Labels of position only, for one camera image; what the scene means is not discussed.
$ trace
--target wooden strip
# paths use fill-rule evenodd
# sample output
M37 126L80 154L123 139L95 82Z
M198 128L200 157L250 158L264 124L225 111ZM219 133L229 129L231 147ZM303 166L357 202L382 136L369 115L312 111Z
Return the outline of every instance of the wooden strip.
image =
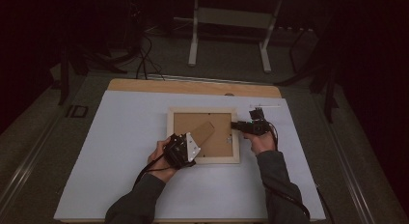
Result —
M193 95L234 95L241 97L281 98L274 86L242 85L214 82L154 81L138 79L113 79L109 91L156 92Z

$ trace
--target black cable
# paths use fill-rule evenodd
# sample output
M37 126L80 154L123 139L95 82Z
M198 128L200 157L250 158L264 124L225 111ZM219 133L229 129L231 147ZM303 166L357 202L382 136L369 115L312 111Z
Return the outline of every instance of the black cable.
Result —
M276 127L270 122L268 122L268 126L270 128L271 134L273 135L273 141L274 141L274 144L276 144L276 150L278 151L279 150L279 132L277 131Z
M322 203L324 204L324 207L325 207L325 209L327 210L328 215L330 216L331 223L335 224L334 216L332 215L332 213L331 213L331 211L330 211L330 208L328 207L328 204L327 204L327 202L325 201L324 196L322 196L321 191L319 191L318 187L316 188L316 191L318 192L318 196L319 196L319 198L321 199Z
M301 209L302 212L304 212L304 214L307 216L307 218L310 220L311 216L310 216L310 212L308 211L308 209L298 200L296 200L295 198L289 196L288 194L285 194L284 192L280 192L279 190L272 188L270 186L268 186L265 182L262 183L266 188L268 188L268 190L273 193L276 196L279 196L289 202L291 202L293 205L297 206L299 209Z
M155 164L159 159L161 159L165 154L160 155L158 158L151 161L144 169L139 173L138 178L136 178L135 183L133 184L132 190L135 188L136 184L141 180L141 178L148 172L149 168Z
M139 64L138 69L136 70L136 79L138 79L138 74L139 74L139 70L141 69L141 66L144 66L145 79L148 79L147 70L146 70L146 67L145 67L145 60L146 60L147 56L150 54L150 51L152 49L152 41L149 38L147 38L145 35L143 37L150 42L150 47L148 48L148 51L146 52L145 55L144 55L144 51L142 50L142 48L140 50L140 53L141 53L141 56L142 56L142 61Z
M146 60L148 60L148 62L152 65L152 67L154 68L154 70L156 71L156 73L159 74L159 75L162 77L162 79L165 81L165 77L164 77L164 76L162 75L162 73L161 73L162 67L161 67L160 65L154 63L153 60L150 58L149 55L146 55Z

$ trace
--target white table leg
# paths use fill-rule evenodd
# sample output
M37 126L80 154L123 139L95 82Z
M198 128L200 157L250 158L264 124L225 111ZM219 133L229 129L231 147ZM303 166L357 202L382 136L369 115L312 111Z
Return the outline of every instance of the white table leg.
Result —
M196 66L196 56L198 54L198 2L199 0L195 0L195 9L193 11L193 37L192 43L190 44L190 54L189 54L189 67Z
M264 72L266 73L271 72L270 61L268 60L267 46L268 43L270 42L270 37L271 34L273 33L274 25L276 24L277 16L279 14L282 2L283 2L282 0L279 0L277 2L276 10L274 11L274 14L271 16L270 25L268 26L267 29L267 35L265 36L264 41L259 43L259 52L261 54L262 67L264 69Z

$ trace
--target hand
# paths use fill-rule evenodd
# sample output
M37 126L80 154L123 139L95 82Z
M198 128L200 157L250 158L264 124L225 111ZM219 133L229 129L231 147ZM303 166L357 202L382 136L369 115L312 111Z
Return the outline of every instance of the hand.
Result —
M148 157L148 163L151 163L154 159L157 159L163 154L163 147L169 143L171 138L167 138L164 141L157 141L156 150ZM165 169L160 171L150 171L149 174L152 174L162 180L163 182L168 182L171 177L177 172L176 169L170 168L169 163L164 157L160 158L156 163L154 163L150 170Z
M243 132L243 136L252 142L252 151L255 155L261 154L265 151L277 150L276 144L273 140L273 134L270 131L261 136Z

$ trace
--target table leg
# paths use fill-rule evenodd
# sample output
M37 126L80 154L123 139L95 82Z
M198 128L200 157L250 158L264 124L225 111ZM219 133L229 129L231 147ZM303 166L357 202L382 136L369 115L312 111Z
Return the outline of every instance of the table leg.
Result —
M60 71L61 71L61 94L60 94L60 101L58 102L59 105L64 105L64 102L66 101L68 94L69 94L69 62L68 62L68 49L66 45L63 45L62 50L61 50L61 66L60 66Z
M196 56L198 53L198 8L199 0L195 0L195 9L193 11L193 38L192 43L190 44L190 54L189 54L189 67L196 66Z
M268 60L267 46L268 43L270 42L270 37L271 34L273 33L274 25L276 24L277 16L279 14L282 2L283 2L282 0L279 0L277 2L276 10L271 16L270 25L267 28L267 35L265 36L264 41L259 44L259 52L261 54L262 67L264 68L264 72L266 73L271 72L270 61Z

